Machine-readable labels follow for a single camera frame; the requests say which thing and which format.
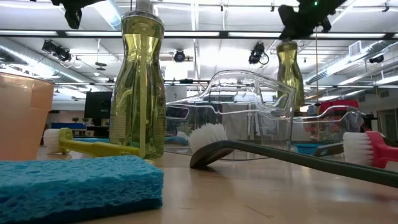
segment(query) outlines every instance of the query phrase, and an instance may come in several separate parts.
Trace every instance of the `orange plastic cup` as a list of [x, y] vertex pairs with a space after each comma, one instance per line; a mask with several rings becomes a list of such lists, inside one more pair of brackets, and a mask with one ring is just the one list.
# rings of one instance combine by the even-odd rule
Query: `orange plastic cup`
[[51, 110], [54, 85], [0, 73], [0, 160], [33, 160]]

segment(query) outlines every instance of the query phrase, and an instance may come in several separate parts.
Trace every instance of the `pink brush handle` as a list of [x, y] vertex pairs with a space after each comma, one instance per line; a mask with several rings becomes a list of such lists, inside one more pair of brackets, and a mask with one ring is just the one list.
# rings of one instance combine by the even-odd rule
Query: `pink brush handle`
[[367, 131], [373, 147], [373, 166], [386, 168], [388, 161], [398, 162], [398, 148], [390, 147], [384, 143], [384, 139], [377, 131]]

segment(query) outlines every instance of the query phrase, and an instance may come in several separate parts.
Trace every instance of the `dish soap bottle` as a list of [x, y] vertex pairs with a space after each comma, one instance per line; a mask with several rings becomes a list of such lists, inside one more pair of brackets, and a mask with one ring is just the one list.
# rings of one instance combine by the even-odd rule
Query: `dish soap bottle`
[[124, 60], [116, 80], [111, 106], [109, 140], [134, 146], [140, 156], [163, 155], [165, 90], [159, 52], [164, 24], [153, 15], [150, 0], [136, 1], [136, 10], [122, 17]]
[[297, 43], [283, 40], [276, 52], [279, 59], [278, 81], [291, 86], [295, 90], [295, 110], [300, 111], [304, 105], [304, 84], [299, 65], [297, 64]]

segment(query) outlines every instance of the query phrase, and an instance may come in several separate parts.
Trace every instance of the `brush bristles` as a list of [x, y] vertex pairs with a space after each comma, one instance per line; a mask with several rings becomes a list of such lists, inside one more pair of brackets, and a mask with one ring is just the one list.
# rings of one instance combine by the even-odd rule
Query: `brush bristles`
[[196, 152], [203, 146], [222, 140], [228, 140], [224, 125], [210, 123], [192, 131], [188, 138], [192, 152]]
[[343, 147], [346, 162], [372, 165], [373, 147], [366, 133], [344, 133]]
[[60, 129], [47, 129], [43, 135], [43, 145], [47, 147], [47, 154], [60, 152]]

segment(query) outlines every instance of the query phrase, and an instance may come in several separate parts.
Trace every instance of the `soap bottle cap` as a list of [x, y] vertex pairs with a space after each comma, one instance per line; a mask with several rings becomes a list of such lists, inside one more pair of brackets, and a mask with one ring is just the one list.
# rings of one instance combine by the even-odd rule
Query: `soap bottle cap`
[[151, 14], [154, 13], [154, 5], [150, 0], [137, 0], [136, 1], [136, 10], [137, 11], [145, 11]]

